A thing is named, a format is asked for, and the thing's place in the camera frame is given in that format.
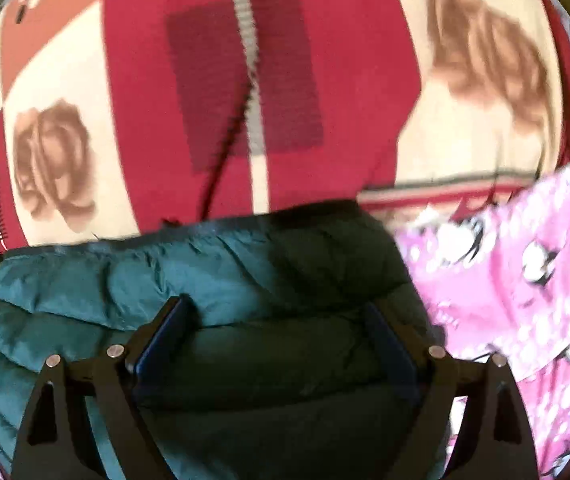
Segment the rose patterned folded blanket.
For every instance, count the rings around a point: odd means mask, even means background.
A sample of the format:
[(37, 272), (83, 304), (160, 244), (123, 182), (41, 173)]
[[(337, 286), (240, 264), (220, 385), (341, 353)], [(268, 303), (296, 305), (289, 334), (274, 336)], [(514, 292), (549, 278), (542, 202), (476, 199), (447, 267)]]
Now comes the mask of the rose patterned folded blanket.
[(0, 9), (0, 252), (343, 198), (428, 223), (566, 162), (551, 0)]

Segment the pink penguin bedsheet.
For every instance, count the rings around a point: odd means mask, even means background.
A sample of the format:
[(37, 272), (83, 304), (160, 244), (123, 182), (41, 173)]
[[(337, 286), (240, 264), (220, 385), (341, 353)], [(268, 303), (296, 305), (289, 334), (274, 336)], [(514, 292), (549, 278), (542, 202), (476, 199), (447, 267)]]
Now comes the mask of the pink penguin bedsheet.
[[(504, 204), (471, 216), (391, 228), (354, 200), (323, 200), (299, 207), (350, 202), (377, 220), (395, 242), (439, 338), (453, 358), (485, 363), (500, 353), (512, 370), (534, 439), (538, 478), (570, 457), (570, 162)], [(165, 222), (181, 228), (195, 223)], [(40, 246), (73, 246), (47, 244)], [(466, 399), (453, 401), (449, 428), (430, 473), (444, 474), (461, 427)], [(97, 430), (108, 476), (122, 474), (104, 430)], [(9, 474), (12, 463), (5, 468)]]

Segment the dark green puffer jacket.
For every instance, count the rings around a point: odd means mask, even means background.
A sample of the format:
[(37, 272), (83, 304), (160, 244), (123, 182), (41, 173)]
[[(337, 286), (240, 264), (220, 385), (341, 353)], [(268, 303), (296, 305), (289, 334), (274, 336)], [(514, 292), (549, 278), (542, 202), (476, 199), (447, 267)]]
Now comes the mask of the dark green puffer jacket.
[(181, 479), (381, 479), (419, 406), (375, 344), (384, 301), (439, 338), (381, 223), (350, 202), (0, 256), (0, 463), (52, 354), (93, 358), (171, 297), (198, 311), (136, 401)]

